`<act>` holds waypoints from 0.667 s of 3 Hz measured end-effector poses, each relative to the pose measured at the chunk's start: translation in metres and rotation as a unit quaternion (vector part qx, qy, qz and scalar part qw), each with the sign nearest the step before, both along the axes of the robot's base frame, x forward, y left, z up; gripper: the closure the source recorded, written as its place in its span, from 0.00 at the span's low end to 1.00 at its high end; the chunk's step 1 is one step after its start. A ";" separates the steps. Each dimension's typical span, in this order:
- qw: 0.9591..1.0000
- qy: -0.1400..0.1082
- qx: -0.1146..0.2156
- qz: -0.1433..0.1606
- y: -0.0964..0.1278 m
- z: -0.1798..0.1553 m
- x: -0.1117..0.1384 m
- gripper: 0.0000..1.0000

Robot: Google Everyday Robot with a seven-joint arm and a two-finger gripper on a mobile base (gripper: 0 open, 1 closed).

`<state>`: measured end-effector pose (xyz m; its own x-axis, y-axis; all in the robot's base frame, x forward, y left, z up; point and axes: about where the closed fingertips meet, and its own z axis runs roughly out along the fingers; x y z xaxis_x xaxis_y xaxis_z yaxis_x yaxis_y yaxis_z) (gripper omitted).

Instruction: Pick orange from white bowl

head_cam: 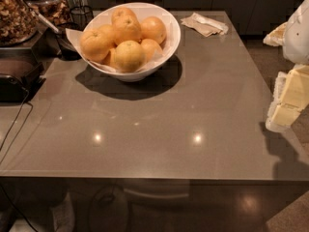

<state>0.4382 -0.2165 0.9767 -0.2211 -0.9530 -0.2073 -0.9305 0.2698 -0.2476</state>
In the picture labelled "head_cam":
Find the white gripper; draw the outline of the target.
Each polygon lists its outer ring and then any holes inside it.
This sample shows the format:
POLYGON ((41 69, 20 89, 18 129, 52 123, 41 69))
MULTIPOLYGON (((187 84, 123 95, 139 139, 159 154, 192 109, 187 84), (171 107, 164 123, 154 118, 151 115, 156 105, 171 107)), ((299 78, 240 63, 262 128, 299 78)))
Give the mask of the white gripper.
POLYGON ((287 22, 267 34, 263 43, 281 46, 284 58, 296 64, 276 77, 275 102, 303 110, 309 104, 309 0, 304 0, 287 22))

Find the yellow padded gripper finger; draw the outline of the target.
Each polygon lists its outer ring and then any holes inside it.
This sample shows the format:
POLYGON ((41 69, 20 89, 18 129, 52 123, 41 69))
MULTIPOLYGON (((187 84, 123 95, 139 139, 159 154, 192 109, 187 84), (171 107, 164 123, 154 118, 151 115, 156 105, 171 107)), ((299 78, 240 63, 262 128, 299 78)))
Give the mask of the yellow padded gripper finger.
POLYGON ((267 112, 266 128, 273 132, 284 132, 291 127, 299 115, 300 112, 295 107, 273 101, 267 112))

